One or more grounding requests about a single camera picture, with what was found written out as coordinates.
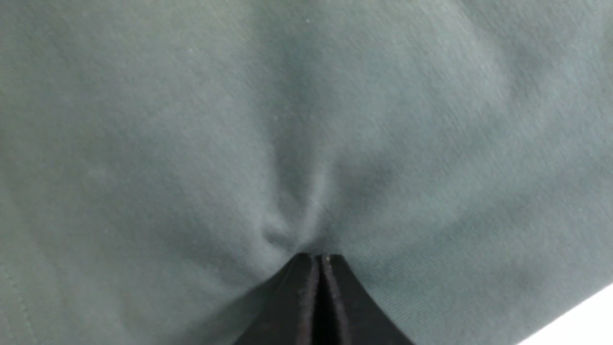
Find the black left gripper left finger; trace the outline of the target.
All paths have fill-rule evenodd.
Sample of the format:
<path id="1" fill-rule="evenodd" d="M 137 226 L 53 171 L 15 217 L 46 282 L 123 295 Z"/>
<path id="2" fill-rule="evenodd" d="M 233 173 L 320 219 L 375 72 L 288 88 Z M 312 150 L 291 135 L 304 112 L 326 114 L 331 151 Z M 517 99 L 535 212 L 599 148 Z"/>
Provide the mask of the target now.
<path id="1" fill-rule="evenodd" d="M 262 312 L 236 340 L 237 345 L 310 345 L 319 288 L 316 257 L 294 256 L 279 272 L 279 280 Z"/>

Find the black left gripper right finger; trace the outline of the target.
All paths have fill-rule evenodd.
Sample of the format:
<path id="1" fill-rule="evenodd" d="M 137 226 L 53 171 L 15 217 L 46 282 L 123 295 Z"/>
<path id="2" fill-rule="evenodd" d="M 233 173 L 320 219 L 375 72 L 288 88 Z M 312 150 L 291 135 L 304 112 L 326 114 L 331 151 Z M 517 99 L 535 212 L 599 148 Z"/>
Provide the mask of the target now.
<path id="1" fill-rule="evenodd" d="M 319 257 L 323 295 L 338 345 L 412 345 L 352 271 L 341 255 Z"/>

